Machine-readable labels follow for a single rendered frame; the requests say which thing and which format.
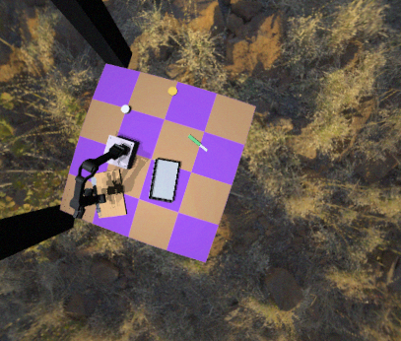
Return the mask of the yellow flat disc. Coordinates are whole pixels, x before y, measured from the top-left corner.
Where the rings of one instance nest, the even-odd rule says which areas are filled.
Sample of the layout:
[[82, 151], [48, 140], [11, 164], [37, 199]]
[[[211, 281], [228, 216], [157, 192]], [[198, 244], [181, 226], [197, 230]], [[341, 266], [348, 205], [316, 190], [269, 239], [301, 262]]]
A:
[[175, 96], [177, 94], [177, 88], [175, 87], [171, 87], [167, 91], [171, 96]]

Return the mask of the light wooden board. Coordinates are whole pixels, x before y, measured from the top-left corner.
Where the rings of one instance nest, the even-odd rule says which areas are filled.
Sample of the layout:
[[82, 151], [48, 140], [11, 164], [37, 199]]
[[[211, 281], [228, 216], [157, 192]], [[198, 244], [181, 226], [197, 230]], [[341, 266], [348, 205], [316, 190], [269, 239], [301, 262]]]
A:
[[106, 202], [100, 204], [99, 219], [126, 215], [120, 170], [99, 172], [94, 177], [97, 181], [97, 194], [105, 194], [106, 198]]

